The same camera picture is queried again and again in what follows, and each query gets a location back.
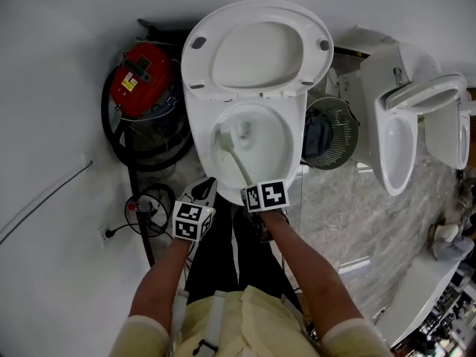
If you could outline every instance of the black pants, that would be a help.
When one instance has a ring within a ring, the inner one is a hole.
[[[215,208],[215,222],[199,243],[185,284],[185,290],[190,293],[188,303],[213,296],[216,290],[242,291],[246,286],[253,286],[276,298],[284,294],[301,310],[298,297],[271,246],[261,243],[243,216],[242,208],[233,219],[238,244],[238,281],[231,246],[230,204],[217,194]]]

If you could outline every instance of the toilet lid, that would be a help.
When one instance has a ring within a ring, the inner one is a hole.
[[[181,72],[202,100],[294,97],[327,73],[333,43],[312,12],[279,0],[223,7],[200,21],[185,42]]]
[[[466,90],[468,83],[462,74],[444,74],[429,81],[410,83],[386,99],[387,110],[400,108],[417,115],[438,110],[456,99]]]

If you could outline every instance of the white wall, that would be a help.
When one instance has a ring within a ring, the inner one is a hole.
[[[105,251],[95,243],[100,223],[120,224],[126,196],[100,129],[109,60],[138,17],[193,22],[233,1],[0,0],[0,226],[79,167],[84,152],[97,159],[95,172],[0,247],[6,356],[107,353],[145,271],[131,234]],[[289,1],[317,13],[337,40],[362,25],[426,48],[447,70],[476,68],[476,0]]]

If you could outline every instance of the toilet brush handle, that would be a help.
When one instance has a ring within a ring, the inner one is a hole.
[[[246,172],[245,166],[243,165],[243,163],[242,163],[241,160],[239,159],[238,155],[235,153],[234,149],[231,149],[231,150],[230,150],[230,154],[231,154],[231,155],[233,156],[233,158],[235,159],[235,162],[237,163],[238,168],[239,168],[239,170],[241,171],[241,174],[242,174],[243,177],[245,178],[246,185],[247,185],[247,186],[252,185],[253,182],[251,181],[250,175],[248,174],[248,172]]]

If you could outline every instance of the shop vacuum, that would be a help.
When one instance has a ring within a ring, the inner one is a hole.
[[[164,32],[149,22],[138,21],[148,30],[147,39],[136,39],[137,45],[123,55],[120,65],[107,77],[101,97],[101,120],[119,160],[137,171],[153,172],[174,165],[193,145],[180,71],[181,50],[188,32]],[[112,107],[120,113],[117,126],[112,124],[111,117],[118,116]],[[159,128],[156,132],[163,139],[160,144],[146,150],[122,144],[126,131],[147,121]],[[153,160],[172,150],[176,152],[168,159],[161,158],[158,163]]]

